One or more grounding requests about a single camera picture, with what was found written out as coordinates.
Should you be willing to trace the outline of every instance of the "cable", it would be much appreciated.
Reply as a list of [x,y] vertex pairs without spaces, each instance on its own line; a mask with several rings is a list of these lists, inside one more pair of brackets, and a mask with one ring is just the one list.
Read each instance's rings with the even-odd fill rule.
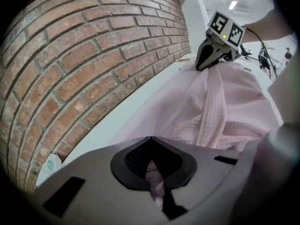
[[276,67],[273,65],[273,62],[272,62],[271,57],[270,57],[270,55],[269,55],[269,53],[268,53],[268,50],[267,50],[267,48],[265,47],[265,45],[264,45],[263,41],[261,40],[261,38],[257,35],[256,32],[254,32],[254,31],[251,30],[250,28],[247,28],[247,27],[244,27],[244,26],[242,26],[242,27],[245,28],[245,29],[247,29],[249,32],[252,32],[255,36],[257,36],[257,38],[259,39],[259,41],[262,43],[262,48],[263,48],[264,52],[266,52],[266,54],[267,54],[267,59],[270,60],[270,63],[271,63],[271,66],[272,66],[272,68],[273,68],[275,77],[278,77],[277,72],[276,72]]

